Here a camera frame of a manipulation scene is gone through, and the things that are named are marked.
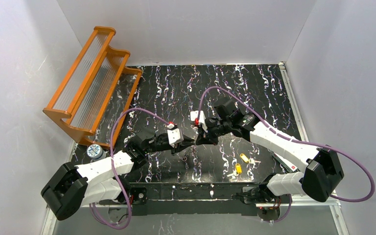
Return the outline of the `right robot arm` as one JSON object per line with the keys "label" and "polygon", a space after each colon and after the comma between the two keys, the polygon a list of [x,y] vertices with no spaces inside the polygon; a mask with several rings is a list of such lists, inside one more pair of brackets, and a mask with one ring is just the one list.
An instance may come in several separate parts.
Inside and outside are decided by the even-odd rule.
{"label": "right robot arm", "polygon": [[203,111],[191,111],[190,120],[198,127],[197,145],[218,144],[226,134],[265,147],[291,162],[297,171],[270,174],[258,187],[244,194],[251,200],[269,202],[290,194],[307,195],[325,202],[344,177],[337,153],[326,148],[296,143],[295,138],[265,125],[252,112],[243,112],[229,100],[214,107],[218,117],[206,118]]}

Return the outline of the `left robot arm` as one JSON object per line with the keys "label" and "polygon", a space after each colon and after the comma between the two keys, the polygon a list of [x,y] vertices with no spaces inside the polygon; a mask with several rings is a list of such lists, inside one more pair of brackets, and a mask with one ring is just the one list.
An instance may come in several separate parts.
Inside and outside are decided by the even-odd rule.
{"label": "left robot arm", "polygon": [[71,217],[87,204],[104,200],[129,200],[129,187],[122,176],[147,162],[149,153],[171,151],[175,154],[195,144],[178,130],[160,135],[138,134],[113,157],[89,164],[62,164],[41,190],[41,196],[58,220]]}

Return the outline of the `white keyring holder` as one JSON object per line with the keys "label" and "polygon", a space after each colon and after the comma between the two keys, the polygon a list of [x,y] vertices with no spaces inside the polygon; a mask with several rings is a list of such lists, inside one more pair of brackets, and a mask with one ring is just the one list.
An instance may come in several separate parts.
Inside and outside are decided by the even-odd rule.
{"label": "white keyring holder", "polygon": [[186,152],[180,156],[180,160],[183,162],[186,162],[191,157],[191,154],[189,152]]}

